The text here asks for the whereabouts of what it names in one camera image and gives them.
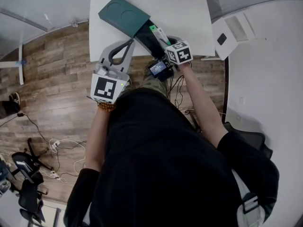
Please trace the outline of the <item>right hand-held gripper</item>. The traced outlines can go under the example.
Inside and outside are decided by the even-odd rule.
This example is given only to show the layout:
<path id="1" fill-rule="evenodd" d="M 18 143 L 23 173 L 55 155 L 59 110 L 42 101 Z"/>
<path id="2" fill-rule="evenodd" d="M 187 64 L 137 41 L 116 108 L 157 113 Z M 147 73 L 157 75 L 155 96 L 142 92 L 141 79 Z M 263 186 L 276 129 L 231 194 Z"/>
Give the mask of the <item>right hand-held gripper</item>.
<path id="1" fill-rule="evenodd" d="M 168 36 L 168 41 L 165 42 L 163 39 L 159 39 L 159 43 L 170 62 L 181 65 L 193 60 L 191 47 L 187 41 L 175 36 Z"/>

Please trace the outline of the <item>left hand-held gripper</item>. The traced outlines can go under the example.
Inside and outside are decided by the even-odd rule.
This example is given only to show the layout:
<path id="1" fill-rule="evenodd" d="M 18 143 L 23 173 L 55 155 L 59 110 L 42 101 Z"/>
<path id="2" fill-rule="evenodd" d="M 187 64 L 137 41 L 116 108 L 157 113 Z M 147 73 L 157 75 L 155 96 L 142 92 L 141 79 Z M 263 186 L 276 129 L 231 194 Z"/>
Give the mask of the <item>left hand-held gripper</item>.
<path id="1" fill-rule="evenodd" d="M 92 74 L 92 100 L 108 104 L 116 102 L 130 79 L 128 70 L 133 52 L 133 39 L 115 42 L 103 50 Z"/>

